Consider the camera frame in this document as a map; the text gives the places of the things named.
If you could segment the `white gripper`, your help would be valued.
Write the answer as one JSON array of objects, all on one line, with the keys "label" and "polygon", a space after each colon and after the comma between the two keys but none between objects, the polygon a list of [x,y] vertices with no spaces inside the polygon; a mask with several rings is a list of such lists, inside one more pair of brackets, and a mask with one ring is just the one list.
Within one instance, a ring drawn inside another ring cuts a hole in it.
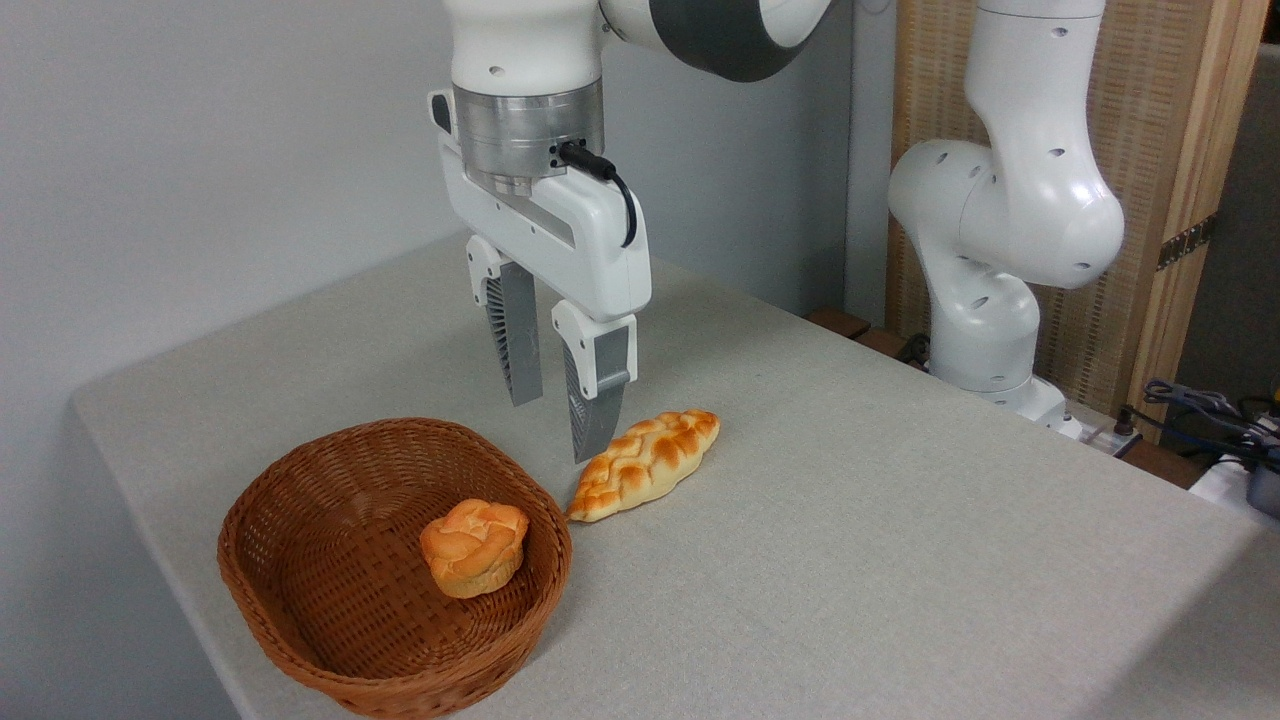
[{"label": "white gripper", "polygon": [[652,296],[643,214],[603,155],[603,92],[430,96],[448,195],[515,406],[543,396],[535,281],[558,292],[576,462],[614,438]]}]

